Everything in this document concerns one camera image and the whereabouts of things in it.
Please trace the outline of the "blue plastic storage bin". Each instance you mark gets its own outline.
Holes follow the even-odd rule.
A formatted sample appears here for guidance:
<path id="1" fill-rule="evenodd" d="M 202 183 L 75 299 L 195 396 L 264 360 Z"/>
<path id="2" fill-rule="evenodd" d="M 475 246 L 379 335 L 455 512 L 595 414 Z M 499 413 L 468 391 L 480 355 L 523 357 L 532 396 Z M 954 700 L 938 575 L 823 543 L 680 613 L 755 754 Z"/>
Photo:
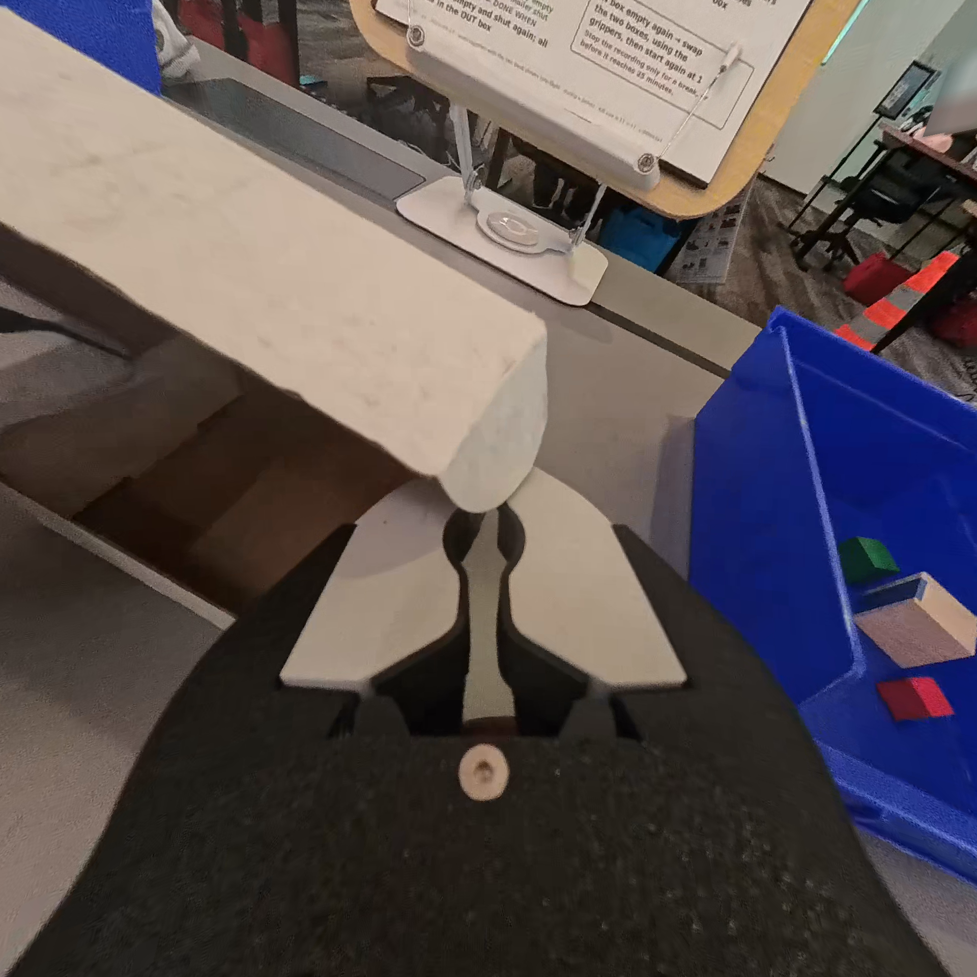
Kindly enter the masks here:
<path id="1" fill-rule="evenodd" d="M 143 90 L 161 94 L 152 1 L 2 1 L 1 6 Z"/>
<path id="2" fill-rule="evenodd" d="M 975 656 L 903 669 L 854 622 L 922 571 L 975 613 L 975 409 L 777 309 L 695 422 L 690 582 L 798 708 L 853 821 L 975 884 Z M 837 543 L 894 577 L 846 584 Z M 896 723 L 881 681 L 929 676 L 956 714 Z"/>

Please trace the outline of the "red bag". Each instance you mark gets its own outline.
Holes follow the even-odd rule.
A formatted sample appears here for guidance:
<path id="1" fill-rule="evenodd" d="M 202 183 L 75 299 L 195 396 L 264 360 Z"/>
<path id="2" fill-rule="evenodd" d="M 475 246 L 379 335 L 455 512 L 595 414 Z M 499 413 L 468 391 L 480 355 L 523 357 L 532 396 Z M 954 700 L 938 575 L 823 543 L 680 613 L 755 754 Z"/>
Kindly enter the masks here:
<path id="1" fill-rule="evenodd" d="M 273 4 L 271 21 L 262 1 L 177 1 L 174 12 L 192 37 L 299 88 L 297 2 Z"/>

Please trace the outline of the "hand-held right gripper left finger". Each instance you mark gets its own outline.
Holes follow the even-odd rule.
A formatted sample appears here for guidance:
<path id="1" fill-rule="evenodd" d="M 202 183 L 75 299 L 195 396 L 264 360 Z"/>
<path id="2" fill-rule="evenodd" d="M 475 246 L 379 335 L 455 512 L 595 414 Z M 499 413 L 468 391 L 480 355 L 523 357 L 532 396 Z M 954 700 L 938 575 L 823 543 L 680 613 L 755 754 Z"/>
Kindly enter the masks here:
<path id="1" fill-rule="evenodd" d="M 406 482 L 354 525 L 279 672 L 289 688 L 370 695 L 445 637 L 461 601 L 444 536 L 454 504 L 437 482 Z"/>

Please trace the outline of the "printed picture sheet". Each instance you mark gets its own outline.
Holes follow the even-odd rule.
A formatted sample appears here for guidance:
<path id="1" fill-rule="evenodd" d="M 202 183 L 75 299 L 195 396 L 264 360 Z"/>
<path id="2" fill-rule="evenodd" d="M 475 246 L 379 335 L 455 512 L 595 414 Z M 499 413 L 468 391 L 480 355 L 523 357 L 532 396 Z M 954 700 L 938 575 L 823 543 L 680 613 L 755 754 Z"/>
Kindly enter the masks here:
<path id="1" fill-rule="evenodd" d="M 702 217 L 665 276 L 678 285 L 721 285 L 727 276 L 748 212 L 755 180 L 722 207 Z"/>

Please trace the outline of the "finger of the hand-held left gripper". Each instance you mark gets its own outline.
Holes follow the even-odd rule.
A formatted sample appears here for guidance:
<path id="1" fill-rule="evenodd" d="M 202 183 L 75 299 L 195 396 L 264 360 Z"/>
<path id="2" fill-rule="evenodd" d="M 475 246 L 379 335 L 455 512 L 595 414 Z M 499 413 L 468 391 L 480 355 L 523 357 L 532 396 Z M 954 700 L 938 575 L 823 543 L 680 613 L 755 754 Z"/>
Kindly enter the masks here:
<path id="1" fill-rule="evenodd" d="M 131 354 L 68 324 L 1 311 L 1 428 L 78 409 L 124 388 Z"/>

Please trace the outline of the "orange grey striped post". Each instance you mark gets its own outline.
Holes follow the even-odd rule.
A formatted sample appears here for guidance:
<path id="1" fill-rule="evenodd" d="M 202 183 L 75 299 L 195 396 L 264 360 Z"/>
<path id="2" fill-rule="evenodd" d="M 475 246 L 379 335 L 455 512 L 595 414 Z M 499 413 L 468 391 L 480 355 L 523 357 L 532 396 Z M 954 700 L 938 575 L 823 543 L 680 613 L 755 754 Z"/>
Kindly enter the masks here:
<path id="1" fill-rule="evenodd" d="M 864 307 L 847 324 L 834 327 L 830 332 L 872 352 L 959 260 L 960 256 L 955 252 L 941 252 L 886 298 Z"/>

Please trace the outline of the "wooden block with blue face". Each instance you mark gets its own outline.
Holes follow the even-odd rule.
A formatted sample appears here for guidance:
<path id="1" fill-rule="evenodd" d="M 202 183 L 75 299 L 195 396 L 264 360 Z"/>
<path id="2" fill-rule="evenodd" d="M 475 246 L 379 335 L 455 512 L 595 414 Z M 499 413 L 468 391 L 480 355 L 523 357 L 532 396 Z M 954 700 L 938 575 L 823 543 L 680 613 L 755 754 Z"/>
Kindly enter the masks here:
<path id="1" fill-rule="evenodd" d="M 975 614 L 925 571 L 862 593 L 854 622 L 903 669 L 975 655 Z"/>

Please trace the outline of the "dark wooden desk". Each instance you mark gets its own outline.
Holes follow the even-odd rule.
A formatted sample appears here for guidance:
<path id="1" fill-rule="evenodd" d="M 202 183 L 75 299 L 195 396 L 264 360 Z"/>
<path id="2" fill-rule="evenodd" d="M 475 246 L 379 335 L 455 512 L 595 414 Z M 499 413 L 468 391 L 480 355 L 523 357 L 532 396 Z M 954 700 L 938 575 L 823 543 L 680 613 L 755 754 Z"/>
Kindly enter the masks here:
<path id="1" fill-rule="evenodd" d="M 934 162 L 942 170 L 946 171 L 946 173 L 957 177 L 965 185 L 972 188 L 976 187 L 975 168 L 969 164 L 965 164 L 961 159 L 957 159 L 952 153 L 940 152 L 928 143 L 916 139 L 910 134 L 896 129 L 889 124 L 880 124 L 877 140 L 888 154 L 910 153 L 917 157 L 926 158 Z"/>

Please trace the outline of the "white cardboard mailer box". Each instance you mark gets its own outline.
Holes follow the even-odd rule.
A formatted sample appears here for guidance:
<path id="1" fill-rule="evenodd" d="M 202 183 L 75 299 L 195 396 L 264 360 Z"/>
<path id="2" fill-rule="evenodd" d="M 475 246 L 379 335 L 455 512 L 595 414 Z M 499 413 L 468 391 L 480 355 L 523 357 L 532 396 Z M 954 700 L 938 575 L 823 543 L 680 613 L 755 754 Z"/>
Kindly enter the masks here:
<path id="1" fill-rule="evenodd" d="M 186 335 L 481 514 L 537 457 L 546 328 L 2 9 L 2 277 Z"/>

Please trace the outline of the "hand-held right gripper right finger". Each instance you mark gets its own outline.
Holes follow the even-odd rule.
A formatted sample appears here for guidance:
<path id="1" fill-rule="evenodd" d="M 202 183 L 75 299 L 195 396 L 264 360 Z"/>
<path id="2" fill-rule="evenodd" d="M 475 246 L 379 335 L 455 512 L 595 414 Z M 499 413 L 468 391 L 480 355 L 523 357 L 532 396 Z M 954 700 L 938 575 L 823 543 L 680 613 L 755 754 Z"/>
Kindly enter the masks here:
<path id="1" fill-rule="evenodd" d="M 687 682 L 614 526 L 573 488 L 532 469 L 499 510 L 498 549 L 515 639 L 585 695 Z"/>

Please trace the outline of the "red storage bin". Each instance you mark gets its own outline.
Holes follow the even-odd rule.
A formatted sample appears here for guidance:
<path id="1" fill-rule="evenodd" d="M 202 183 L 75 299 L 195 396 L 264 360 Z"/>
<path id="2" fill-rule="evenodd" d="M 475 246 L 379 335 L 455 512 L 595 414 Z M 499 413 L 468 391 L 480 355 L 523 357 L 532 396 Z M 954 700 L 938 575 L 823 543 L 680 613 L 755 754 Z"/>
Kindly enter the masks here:
<path id="1" fill-rule="evenodd" d="M 856 265 L 843 279 L 843 293 L 863 307 L 886 298 L 913 275 L 913 269 L 893 260 L 886 251 L 876 251 Z"/>

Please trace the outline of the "black office chair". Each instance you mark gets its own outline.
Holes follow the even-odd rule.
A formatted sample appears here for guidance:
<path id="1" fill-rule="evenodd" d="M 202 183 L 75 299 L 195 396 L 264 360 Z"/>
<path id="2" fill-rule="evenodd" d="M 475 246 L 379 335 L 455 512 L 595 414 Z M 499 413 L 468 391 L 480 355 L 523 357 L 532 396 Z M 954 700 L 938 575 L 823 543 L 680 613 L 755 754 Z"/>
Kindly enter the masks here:
<path id="1" fill-rule="evenodd" d="M 819 245 L 825 248 L 826 272 L 842 259 L 858 265 L 850 238 L 861 221 L 902 226 L 927 204 L 951 202 L 959 183 L 947 167 L 928 156 L 888 150 L 864 176 L 850 177 L 842 187 L 844 194 L 834 209 L 791 246 L 793 261 L 804 272 L 809 269 L 808 256 Z"/>

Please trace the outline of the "red wooden cube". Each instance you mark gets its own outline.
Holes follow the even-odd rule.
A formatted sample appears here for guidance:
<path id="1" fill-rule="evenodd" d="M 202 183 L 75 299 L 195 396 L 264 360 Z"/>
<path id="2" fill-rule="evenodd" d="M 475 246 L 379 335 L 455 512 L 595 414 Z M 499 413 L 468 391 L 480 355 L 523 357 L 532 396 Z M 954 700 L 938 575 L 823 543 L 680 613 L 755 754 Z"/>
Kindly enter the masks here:
<path id="1" fill-rule="evenodd" d="M 929 676 L 881 681 L 875 690 L 896 723 L 944 719 L 956 714 L 940 685 Z"/>

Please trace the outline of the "green wooden cube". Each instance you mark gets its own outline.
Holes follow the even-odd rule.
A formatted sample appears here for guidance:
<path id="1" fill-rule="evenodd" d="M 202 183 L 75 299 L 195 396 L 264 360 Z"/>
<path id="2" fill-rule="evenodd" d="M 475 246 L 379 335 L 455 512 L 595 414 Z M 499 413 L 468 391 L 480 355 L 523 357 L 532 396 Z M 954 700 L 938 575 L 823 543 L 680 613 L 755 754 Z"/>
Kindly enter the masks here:
<path id="1" fill-rule="evenodd" d="M 900 572 L 888 547 L 876 538 L 851 536 L 837 543 L 837 555 L 842 576 L 853 587 L 889 579 Z"/>

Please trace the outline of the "crumpled white cloth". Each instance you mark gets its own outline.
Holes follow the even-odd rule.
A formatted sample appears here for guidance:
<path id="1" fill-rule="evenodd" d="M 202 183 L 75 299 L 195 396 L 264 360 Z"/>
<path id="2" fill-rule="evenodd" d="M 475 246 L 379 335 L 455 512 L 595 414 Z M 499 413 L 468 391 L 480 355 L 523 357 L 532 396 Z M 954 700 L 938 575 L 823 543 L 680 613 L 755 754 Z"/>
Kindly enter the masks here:
<path id="1" fill-rule="evenodd" d="M 177 82 L 190 75 L 200 62 L 198 50 L 177 26 L 161 1 L 153 1 L 155 49 L 163 83 Z"/>

